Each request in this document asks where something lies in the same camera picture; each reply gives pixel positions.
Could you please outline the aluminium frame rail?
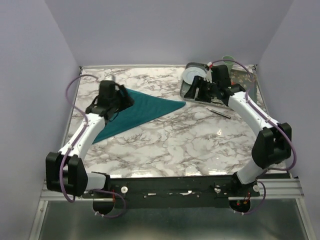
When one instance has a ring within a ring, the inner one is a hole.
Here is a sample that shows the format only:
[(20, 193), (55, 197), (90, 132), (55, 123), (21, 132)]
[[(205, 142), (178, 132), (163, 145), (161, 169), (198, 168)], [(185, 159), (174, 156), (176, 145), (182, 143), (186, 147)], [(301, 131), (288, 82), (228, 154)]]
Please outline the aluminium frame rail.
[(47, 182), (44, 181), (40, 194), (40, 200), (42, 201), (66, 201), (63, 193), (59, 191), (52, 191), (47, 188)]

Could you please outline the light blue small plate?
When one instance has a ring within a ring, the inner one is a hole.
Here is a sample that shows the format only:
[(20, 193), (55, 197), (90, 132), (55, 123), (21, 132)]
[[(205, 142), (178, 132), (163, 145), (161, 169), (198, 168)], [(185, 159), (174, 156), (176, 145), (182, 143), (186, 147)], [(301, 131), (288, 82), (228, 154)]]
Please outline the light blue small plate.
[(206, 69), (202, 69), (201, 67), (196, 67), (196, 66), (191, 66), (186, 68), (183, 72), (182, 72), (182, 80), (188, 84), (188, 85), (192, 85), (194, 82), (194, 78), (195, 77), (202, 77), (204, 78), (207, 75), (207, 70)]

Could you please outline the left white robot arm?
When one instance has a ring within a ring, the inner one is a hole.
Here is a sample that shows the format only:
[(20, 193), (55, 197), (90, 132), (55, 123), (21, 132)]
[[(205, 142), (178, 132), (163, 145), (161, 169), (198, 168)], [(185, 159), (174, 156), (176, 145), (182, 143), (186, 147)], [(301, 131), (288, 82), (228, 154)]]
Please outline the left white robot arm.
[(70, 140), (58, 151), (50, 152), (45, 159), (46, 187), (65, 196), (80, 197), (94, 191), (104, 198), (110, 194), (107, 175), (86, 172), (83, 159), (98, 134), (118, 113), (134, 105), (124, 85), (112, 80), (99, 84), (98, 95), (82, 112), (83, 121)]

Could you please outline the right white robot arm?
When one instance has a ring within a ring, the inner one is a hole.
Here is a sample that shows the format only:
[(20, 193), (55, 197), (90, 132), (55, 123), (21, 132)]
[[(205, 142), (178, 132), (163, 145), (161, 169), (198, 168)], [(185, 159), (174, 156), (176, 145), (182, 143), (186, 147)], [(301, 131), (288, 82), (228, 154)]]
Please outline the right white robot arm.
[(234, 110), (256, 136), (251, 160), (232, 176), (230, 191), (234, 195), (243, 195), (249, 184), (294, 153), (291, 126), (267, 115), (243, 86), (232, 83), (226, 65), (190, 62), (182, 72), (182, 83), (189, 87), (181, 88), (183, 99)]

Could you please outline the floral green serving tray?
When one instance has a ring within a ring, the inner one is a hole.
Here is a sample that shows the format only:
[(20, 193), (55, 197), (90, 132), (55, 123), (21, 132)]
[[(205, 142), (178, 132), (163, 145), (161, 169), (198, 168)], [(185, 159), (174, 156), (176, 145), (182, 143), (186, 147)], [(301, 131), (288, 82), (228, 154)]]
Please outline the floral green serving tray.
[[(207, 64), (203, 64), (203, 63), (190, 62), (186, 65), (185, 69), (189, 67), (199, 67), (204, 70), (208, 70), (211, 66), (208, 66)], [(252, 68), (250, 66), (248, 66), (247, 69), (248, 70), (242, 69), (240, 66), (237, 69), (232, 69), (231, 72), (229, 73), (229, 77), (231, 79), (232, 85), (239, 84), (243, 88), (245, 88), (245, 90), (249, 90), (248, 95), (253, 100), (253, 102), (256, 103), (258, 101), (258, 96), (257, 96), (258, 84), (256, 81), (257, 78), (256, 78), (256, 75), (252, 72)], [(210, 105), (210, 106), (222, 107), (222, 108), (227, 107), (220, 100), (216, 98), (212, 98), (211, 102), (201, 102), (201, 101), (195, 101), (193, 99), (184, 98), (185, 93), (189, 90), (190, 87), (191, 85), (185, 83), (182, 80), (181, 87), (180, 87), (180, 96), (183, 100), (189, 101), (189, 102), (201, 103), (201, 104)]]

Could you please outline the teal cloth napkin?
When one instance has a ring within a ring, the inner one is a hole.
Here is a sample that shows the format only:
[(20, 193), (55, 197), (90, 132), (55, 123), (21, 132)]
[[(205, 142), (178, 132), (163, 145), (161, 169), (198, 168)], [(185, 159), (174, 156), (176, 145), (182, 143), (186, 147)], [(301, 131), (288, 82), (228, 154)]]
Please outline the teal cloth napkin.
[(132, 89), (127, 91), (134, 100), (133, 106), (116, 114), (97, 135), (94, 144), (158, 119), (186, 105), (184, 101), (155, 97)]

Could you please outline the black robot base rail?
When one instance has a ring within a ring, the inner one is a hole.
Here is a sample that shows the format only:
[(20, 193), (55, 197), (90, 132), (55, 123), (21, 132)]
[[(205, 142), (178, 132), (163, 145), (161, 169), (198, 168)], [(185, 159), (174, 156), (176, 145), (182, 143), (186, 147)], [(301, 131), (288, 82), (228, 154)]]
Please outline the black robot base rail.
[(259, 197), (256, 182), (239, 186), (232, 175), (111, 178), (107, 190), (112, 196), (90, 190), (84, 199), (115, 200), (117, 207), (127, 209), (157, 208), (227, 208), (229, 201)]

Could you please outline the silver metal fork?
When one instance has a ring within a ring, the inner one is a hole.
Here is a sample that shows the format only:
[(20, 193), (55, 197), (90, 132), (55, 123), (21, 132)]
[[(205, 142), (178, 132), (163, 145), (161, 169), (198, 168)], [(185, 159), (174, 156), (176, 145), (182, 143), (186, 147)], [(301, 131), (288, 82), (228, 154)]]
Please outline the silver metal fork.
[(231, 119), (231, 117), (230, 117), (229, 115), (226, 115), (226, 114), (224, 114), (224, 113), (222, 113), (222, 112), (219, 112), (219, 111), (216, 111), (216, 110), (210, 109), (210, 108), (206, 108), (206, 109), (207, 109), (208, 111), (214, 113), (214, 114), (217, 114), (217, 115), (221, 116), (221, 117), (224, 117), (224, 118), (227, 118), (227, 119)]

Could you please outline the light green cup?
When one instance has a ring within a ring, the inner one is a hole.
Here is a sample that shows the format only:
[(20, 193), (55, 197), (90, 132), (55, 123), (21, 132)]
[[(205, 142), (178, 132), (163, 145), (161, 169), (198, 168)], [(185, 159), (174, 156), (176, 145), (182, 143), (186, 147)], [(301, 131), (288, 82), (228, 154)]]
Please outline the light green cup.
[(233, 56), (230, 56), (230, 55), (225, 55), (222, 57), (222, 61), (223, 63), (227, 66), (227, 69), (228, 69), (228, 73), (231, 72), (231, 70), (233, 69), (233, 66), (234, 66), (234, 57)]

